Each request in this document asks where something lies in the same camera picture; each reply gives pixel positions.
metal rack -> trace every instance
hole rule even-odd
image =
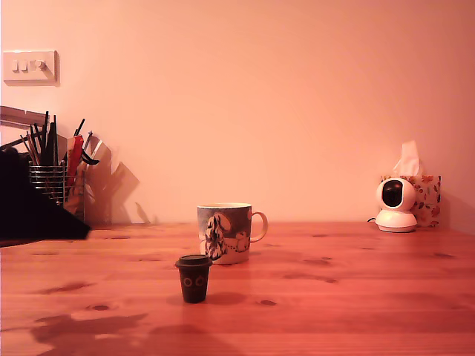
[[[84,171],[72,177],[68,176],[65,165],[30,165],[30,183],[57,205],[84,221]]]

ceramic mug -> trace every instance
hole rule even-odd
[[[261,233],[251,238],[252,215],[263,221]],[[267,232],[266,215],[242,202],[215,203],[198,206],[200,253],[214,264],[229,265],[249,259],[249,246],[261,240]]]

cup lid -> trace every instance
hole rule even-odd
[[[204,267],[212,264],[211,259],[205,254],[187,254],[175,263],[176,267]]]

mug handle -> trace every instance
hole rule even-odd
[[[261,213],[260,211],[256,211],[255,213],[252,213],[251,217],[256,214],[262,218],[263,227],[261,233],[257,237],[251,238],[251,243],[256,243],[257,241],[262,240],[262,238],[266,236],[267,229],[269,227],[266,215],[264,215],[264,213]]]

small coffee cup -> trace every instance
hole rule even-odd
[[[180,271],[181,292],[187,303],[200,303],[206,299],[209,266],[213,262],[202,254],[180,257],[175,263]]]
[[[266,215],[247,203],[215,203],[198,206],[200,253],[214,264],[228,265],[249,259],[251,243],[261,240],[267,232]],[[258,214],[263,221],[261,233],[251,238],[251,218]]]

